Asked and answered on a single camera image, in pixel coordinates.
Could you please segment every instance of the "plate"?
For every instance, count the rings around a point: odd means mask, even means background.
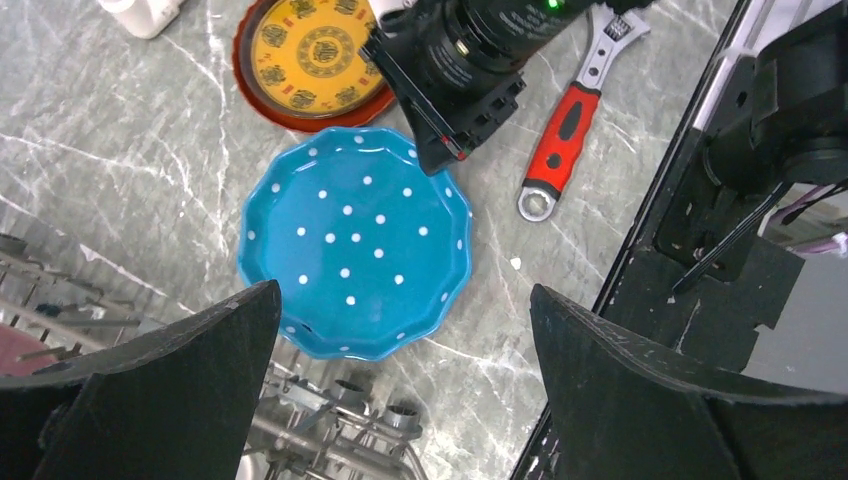
[[[381,360],[434,332],[471,275],[471,209],[394,130],[330,128],[280,154],[244,206],[238,269],[276,279],[308,355]]]
[[[374,24],[366,0],[260,0],[234,41],[239,87],[259,113],[287,128],[363,125],[394,99],[358,53]]]

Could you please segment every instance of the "wrench head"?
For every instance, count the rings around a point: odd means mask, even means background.
[[[592,19],[592,36],[597,38],[598,35],[606,35],[619,49],[651,31],[651,27],[639,17],[636,9],[631,9],[624,15],[616,15],[606,5],[594,4],[589,9],[589,18]]]
[[[650,32],[651,27],[639,18],[635,10],[616,15],[606,5],[592,5],[589,19],[591,41],[575,80],[587,88],[600,90],[615,57]]]

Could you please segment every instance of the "red object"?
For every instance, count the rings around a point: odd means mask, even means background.
[[[371,123],[377,115],[383,113],[392,103],[395,101],[395,96],[392,93],[392,89],[389,86],[383,85],[377,92],[373,94],[371,98],[369,98],[365,103],[358,106],[357,108],[343,113],[334,117],[325,117],[325,118],[301,118],[294,117],[291,115],[286,115],[284,113],[279,112],[274,109],[273,106],[268,105],[259,99],[259,97],[254,94],[250,86],[248,85],[247,80],[245,79],[245,72],[242,71],[242,63],[240,57],[240,47],[242,45],[242,41],[250,42],[250,38],[243,38],[245,29],[251,20],[255,20],[254,15],[256,15],[256,10],[264,3],[265,0],[257,0],[256,3],[250,6],[247,9],[247,13],[245,13],[244,18],[242,18],[241,22],[239,22],[238,31],[236,32],[235,38],[233,38],[233,73],[236,77],[236,84],[238,84],[239,90],[241,90],[242,95],[247,99],[247,103],[253,107],[260,115],[271,120],[272,122],[280,125],[282,127],[288,128],[289,130],[295,130],[302,133],[317,133],[321,130],[329,127],[361,127],[363,125],[367,125]]]
[[[600,99],[600,90],[586,88],[579,82],[568,86],[530,160],[525,187],[542,188],[559,199],[583,151]]]
[[[20,330],[0,325],[0,376],[21,377],[56,362],[53,355],[43,355],[31,360],[18,361],[18,356],[38,352],[47,346]]]

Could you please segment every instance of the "adjustable wrench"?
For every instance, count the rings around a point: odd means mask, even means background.
[[[596,4],[589,9],[589,19],[592,43],[577,77],[551,115],[522,183],[518,211],[531,222],[546,220],[554,211],[583,150],[613,60],[651,31],[632,10],[617,16],[606,5]]]

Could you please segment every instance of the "black cable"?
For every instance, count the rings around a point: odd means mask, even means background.
[[[790,223],[797,220],[798,217],[802,213],[804,213],[808,208],[810,208],[813,205],[821,202],[822,200],[833,197],[835,195],[839,195],[840,193],[845,192],[845,191],[848,191],[848,180],[843,180],[843,181],[837,183],[830,190],[828,190],[827,192],[822,194],[820,197],[815,198],[813,200],[809,200],[807,202],[804,202],[800,207],[798,207],[797,210],[794,210],[792,213],[783,217],[783,219],[780,221],[780,224],[781,225],[789,225]]]

